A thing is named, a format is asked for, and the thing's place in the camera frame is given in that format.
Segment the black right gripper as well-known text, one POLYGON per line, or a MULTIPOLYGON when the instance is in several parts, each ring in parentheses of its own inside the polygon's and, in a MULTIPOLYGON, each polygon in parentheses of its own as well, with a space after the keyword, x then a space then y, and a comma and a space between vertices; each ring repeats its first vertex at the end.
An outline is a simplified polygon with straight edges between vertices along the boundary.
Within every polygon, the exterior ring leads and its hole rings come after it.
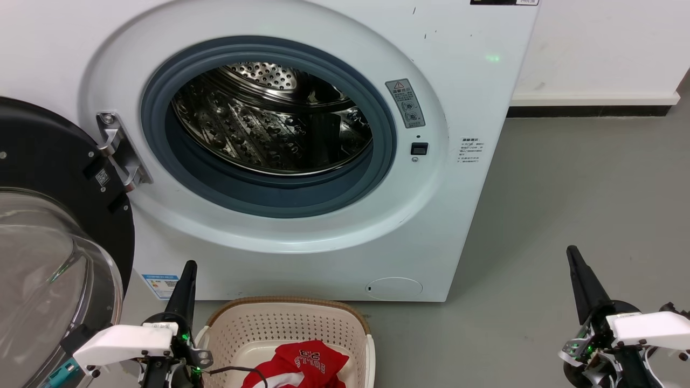
POLYGON ((572 294, 582 326, 559 356, 574 388, 641 388, 641 347, 614 344, 606 317, 640 313, 633 305, 613 301, 576 245, 566 248, 572 294))

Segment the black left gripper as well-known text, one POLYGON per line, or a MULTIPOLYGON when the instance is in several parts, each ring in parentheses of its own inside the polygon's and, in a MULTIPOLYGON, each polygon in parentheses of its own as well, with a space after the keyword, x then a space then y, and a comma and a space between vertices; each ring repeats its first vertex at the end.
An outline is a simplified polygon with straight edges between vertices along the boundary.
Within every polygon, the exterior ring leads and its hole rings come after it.
POLYGON ((172 336, 162 356, 141 356, 141 388, 205 388, 199 352, 191 333, 195 311, 197 262, 188 260, 165 311, 143 324, 174 323, 172 336))

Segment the red jersey with white print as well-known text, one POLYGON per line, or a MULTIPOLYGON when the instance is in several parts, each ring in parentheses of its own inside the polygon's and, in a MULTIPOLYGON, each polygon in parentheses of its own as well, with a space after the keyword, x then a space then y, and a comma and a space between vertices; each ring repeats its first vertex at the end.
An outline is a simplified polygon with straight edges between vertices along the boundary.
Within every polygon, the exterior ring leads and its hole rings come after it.
POLYGON ((241 388, 347 388, 338 373, 348 360, 321 341, 283 344, 246 375, 241 388))

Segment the cream perforated laundry basket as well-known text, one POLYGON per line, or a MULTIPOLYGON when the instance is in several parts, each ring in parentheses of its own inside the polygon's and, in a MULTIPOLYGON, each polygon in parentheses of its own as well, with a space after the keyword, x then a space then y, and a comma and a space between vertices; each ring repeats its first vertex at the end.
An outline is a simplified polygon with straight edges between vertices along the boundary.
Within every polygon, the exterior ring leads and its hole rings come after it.
POLYGON ((195 337, 209 351, 215 375, 204 373, 204 388, 240 388, 246 372, 273 358, 278 346, 321 341, 348 356, 338 373, 345 388, 375 388, 375 342, 367 320, 348 304, 303 297, 246 297, 214 314, 195 337))

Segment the silver metal door hinge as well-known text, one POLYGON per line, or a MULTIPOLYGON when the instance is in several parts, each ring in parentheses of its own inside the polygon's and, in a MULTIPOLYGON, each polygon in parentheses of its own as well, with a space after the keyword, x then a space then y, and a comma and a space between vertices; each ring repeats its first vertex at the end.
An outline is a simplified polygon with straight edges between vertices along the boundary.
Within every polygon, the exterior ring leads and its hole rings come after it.
POLYGON ((95 117, 103 140, 99 150, 118 172, 126 192, 134 191, 142 184, 153 184, 153 178, 136 152, 119 114, 98 112, 95 117))

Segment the stainless steel washing machine drum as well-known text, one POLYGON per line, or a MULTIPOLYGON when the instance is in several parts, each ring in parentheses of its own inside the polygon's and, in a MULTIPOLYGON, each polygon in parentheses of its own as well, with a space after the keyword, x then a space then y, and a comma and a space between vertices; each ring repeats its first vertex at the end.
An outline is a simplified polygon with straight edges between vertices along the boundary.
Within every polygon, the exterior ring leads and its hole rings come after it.
POLYGON ((209 70, 180 87, 170 108, 200 147, 264 175, 326 174, 360 157, 373 138, 341 88, 275 63, 209 70))

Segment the black washer door with glass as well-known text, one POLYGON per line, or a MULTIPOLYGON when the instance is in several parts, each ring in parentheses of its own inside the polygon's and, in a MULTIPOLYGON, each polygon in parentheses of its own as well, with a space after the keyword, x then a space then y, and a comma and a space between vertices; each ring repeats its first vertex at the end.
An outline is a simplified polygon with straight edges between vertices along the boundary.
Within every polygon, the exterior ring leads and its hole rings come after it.
POLYGON ((119 321, 135 253, 126 189, 81 128, 0 96, 0 388, 40 388, 61 345, 119 321))

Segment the blue white energy label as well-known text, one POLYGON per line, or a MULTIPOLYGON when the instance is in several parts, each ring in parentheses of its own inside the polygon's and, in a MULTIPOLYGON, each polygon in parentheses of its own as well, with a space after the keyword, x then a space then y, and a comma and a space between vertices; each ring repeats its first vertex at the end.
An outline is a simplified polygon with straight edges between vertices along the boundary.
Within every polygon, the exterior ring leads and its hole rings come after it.
POLYGON ((159 300, 170 300, 179 275, 142 274, 141 277, 159 300))

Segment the white front-load washing machine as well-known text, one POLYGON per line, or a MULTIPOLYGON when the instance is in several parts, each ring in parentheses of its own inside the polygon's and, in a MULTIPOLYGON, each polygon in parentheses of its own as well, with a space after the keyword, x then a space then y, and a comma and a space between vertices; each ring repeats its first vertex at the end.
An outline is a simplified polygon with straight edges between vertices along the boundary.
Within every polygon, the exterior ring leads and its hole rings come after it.
POLYGON ((463 252, 541 0, 0 0, 0 98, 54 112, 103 142, 116 112, 153 178, 126 192, 132 271, 181 275, 198 263, 199 300, 295 295, 375 300, 386 277, 443 302, 463 252), (394 164, 367 196, 310 218, 264 218, 186 189, 148 147, 141 100, 170 57, 224 37, 316 47, 381 93, 397 131, 394 164), (405 128, 386 82, 409 79, 426 125, 405 128), (463 137, 485 142, 459 164, 463 137), (429 143, 411 155, 412 142, 429 143))

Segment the grey rubber door gasket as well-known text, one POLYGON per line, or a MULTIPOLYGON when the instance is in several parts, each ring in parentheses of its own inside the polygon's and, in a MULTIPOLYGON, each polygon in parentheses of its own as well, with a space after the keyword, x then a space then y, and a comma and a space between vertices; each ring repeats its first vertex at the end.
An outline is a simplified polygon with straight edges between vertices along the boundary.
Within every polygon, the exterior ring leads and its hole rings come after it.
POLYGON ((310 218, 332 213, 370 194, 394 164, 397 131, 381 93, 337 57, 286 39, 224 37, 173 55, 153 74, 141 100, 141 128, 166 172, 186 189, 222 208, 264 218, 310 218), (370 147, 326 174, 264 175, 215 157, 191 139, 170 101, 188 81, 220 66, 266 62, 315 74, 342 89, 370 124, 370 147))

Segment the teal connector plug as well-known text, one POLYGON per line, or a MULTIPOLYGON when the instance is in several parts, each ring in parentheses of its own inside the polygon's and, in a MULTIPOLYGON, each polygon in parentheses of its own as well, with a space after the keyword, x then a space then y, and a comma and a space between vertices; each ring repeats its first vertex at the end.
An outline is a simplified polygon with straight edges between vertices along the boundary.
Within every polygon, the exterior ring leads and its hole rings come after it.
POLYGON ((61 388, 74 376, 79 375, 81 369, 79 364, 73 359, 68 359, 59 368, 56 368, 49 377, 42 383, 40 388, 61 388))

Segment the small printed text label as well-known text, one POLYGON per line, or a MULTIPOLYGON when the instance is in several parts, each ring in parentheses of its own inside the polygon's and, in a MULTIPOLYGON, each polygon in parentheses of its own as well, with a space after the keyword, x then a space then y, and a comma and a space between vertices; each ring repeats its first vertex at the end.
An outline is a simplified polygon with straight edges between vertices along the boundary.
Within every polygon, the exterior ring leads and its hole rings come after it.
POLYGON ((459 164, 478 163, 485 150, 485 142, 475 137, 463 137, 459 145, 457 162, 459 164))

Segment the white and black baseboard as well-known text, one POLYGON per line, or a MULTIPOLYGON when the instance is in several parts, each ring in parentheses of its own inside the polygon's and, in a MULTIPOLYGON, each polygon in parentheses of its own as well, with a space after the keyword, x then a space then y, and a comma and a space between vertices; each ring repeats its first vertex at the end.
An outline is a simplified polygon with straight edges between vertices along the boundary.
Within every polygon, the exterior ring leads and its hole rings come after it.
POLYGON ((509 119, 665 117, 681 99, 671 95, 515 96, 509 119))

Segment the round white filter cover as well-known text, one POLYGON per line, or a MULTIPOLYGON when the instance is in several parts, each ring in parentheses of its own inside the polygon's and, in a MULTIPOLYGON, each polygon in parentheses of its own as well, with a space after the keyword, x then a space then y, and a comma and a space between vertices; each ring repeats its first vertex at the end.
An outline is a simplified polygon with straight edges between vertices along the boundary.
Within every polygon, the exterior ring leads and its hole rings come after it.
POLYGON ((423 286, 416 280, 404 277, 386 277, 370 282, 365 288, 367 295, 379 301, 416 301, 423 286))

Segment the grey warning sticker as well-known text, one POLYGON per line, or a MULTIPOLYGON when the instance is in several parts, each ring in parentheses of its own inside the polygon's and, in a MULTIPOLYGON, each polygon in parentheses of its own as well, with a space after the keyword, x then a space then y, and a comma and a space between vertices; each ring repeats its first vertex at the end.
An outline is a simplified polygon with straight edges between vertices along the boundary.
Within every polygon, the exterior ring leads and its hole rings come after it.
POLYGON ((409 79, 397 79, 386 82, 386 87, 394 99, 405 128, 420 128, 426 125, 423 111, 416 92, 409 79))

